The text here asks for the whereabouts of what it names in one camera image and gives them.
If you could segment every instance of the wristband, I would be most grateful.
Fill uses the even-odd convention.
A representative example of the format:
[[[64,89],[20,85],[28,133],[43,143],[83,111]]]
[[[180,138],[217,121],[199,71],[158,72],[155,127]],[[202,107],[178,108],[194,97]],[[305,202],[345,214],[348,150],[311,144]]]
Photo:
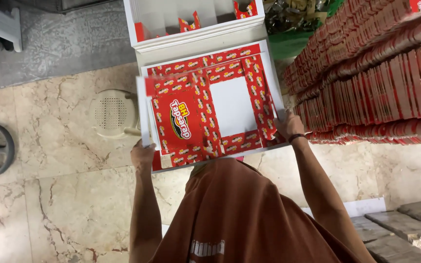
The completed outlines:
[[[298,137],[306,138],[306,136],[304,134],[297,133],[297,134],[294,134],[294,135],[290,136],[290,138],[288,139],[289,143],[292,144],[292,141],[294,139],[298,138]]]

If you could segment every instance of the hand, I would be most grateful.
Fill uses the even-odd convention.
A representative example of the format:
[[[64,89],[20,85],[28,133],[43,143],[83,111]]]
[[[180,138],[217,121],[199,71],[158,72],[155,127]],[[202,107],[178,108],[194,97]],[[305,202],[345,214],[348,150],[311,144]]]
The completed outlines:
[[[144,148],[142,146],[142,139],[140,139],[137,144],[132,147],[130,152],[131,154],[131,162],[134,168],[145,168],[150,169],[152,168],[152,161],[153,161],[153,154],[155,152],[155,143]]]
[[[284,122],[274,119],[274,123],[279,133],[287,140],[294,134],[305,134],[305,127],[301,122],[300,116],[293,114],[291,111],[287,111],[287,117],[285,117]]]

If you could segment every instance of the marble floor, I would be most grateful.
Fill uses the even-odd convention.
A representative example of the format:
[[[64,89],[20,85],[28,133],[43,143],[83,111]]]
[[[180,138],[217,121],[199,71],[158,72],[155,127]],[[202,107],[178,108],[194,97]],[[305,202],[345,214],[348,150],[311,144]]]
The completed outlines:
[[[17,149],[0,175],[0,263],[127,262],[134,197],[129,151],[88,122],[90,100],[109,88],[135,91],[135,63],[0,89],[0,124]],[[344,202],[384,196],[388,208],[421,200],[421,145],[313,145]],[[279,191],[306,207],[288,147],[246,156]],[[153,176],[170,224],[190,169]]]

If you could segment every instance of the bh tapsarap logo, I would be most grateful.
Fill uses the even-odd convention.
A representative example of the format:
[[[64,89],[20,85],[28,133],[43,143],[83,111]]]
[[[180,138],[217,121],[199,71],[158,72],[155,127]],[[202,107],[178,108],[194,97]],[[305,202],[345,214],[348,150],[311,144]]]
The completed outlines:
[[[170,122],[172,123],[173,131],[180,139],[191,138],[190,127],[188,126],[188,107],[186,103],[180,103],[178,100],[173,100],[170,103]]]

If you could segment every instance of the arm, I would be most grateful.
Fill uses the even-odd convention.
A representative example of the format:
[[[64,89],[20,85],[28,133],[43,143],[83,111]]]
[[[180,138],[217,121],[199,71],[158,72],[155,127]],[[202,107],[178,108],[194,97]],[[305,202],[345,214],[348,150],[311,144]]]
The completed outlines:
[[[275,120],[279,132],[287,139],[294,134],[305,134],[305,128],[299,116],[288,112],[283,123]],[[355,256],[366,263],[374,259],[358,236],[342,200],[326,175],[323,167],[311,151],[308,140],[295,138],[291,145],[295,151],[301,186],[314,219],[342,242]]]
[[[162,222],[151,176],[154,148],[155,144],[144,148],[140,140],[131,150],[136,191],[131,217],[130,263],[149,262],[162,241]]]

